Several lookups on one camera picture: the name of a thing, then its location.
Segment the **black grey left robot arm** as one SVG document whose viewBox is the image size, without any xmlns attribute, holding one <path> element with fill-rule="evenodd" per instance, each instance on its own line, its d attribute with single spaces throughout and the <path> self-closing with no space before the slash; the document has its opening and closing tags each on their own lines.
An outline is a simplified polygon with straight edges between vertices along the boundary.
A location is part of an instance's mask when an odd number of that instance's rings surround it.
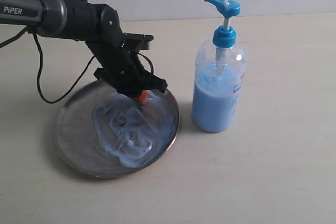
<svg viewBox="0 0 336 224">
<path fill-rule="evenodd" d="M 140 51 L 148 50 L 152 35 L 125 33 L 118 12 L 107 4 L 87 0 L 1 0 L 1 24 L 23 25 L 18 35 L 1 43 L 4 47 L 25 32 L 34 37 L 83 41 L 100 67 L 94 72 L 118 93 L 138 103 L 146 90 L 164 93 L 167 82 L 145 70 Z"/>
</svg>

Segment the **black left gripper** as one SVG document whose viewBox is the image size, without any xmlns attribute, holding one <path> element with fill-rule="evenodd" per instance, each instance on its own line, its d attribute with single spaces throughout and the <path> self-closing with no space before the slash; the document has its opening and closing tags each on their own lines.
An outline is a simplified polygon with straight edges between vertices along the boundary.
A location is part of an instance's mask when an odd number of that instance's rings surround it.
<svg viewBox="0 0 336 224">
<path fill-rule="evenodd" d="M 104 41 L 86 41 L 85 44 L 101 65 L 94 72 L 96 79 L 105 81 L 118 93 L 145 105 L 148 90 L 161 93 L 167 90 L 167 81 L 144 70 L 125 48 Z"/>
</svg>

